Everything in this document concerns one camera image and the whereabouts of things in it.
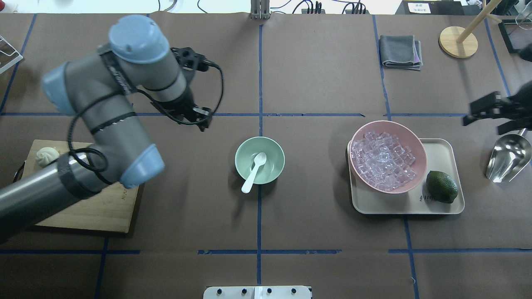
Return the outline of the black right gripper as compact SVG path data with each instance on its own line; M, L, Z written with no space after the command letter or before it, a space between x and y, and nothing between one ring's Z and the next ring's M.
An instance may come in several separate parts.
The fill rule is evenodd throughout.
M532 130L532 82L525 83L513 96L507 97L509 104L502 108L500 114L494 112L500 107L501 96L498 91L489 93L470 103L470 114L463 117L463 126L484 119L509 119L498 126L498 134L527 129Z

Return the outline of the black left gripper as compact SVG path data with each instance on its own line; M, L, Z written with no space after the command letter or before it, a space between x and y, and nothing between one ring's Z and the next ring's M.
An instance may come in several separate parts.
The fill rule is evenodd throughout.
M213 110L207 107L199 108L194 103L194 96L190 89L175 100L161 102L161 113L177 123L196 123L201 132L209 129Z

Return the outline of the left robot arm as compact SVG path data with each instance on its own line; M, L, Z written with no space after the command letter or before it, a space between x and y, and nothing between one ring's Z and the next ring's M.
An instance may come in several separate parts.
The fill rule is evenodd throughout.
M127 96L139 92L172 121L205 131L215 110L194 103L190 83L210 67L220 70L190 48L172 48L151 18L128 15L97 52L46 74L46 96L73 117L68 151L1 190L1 242L116 182L131 189L160 174L165 163Z

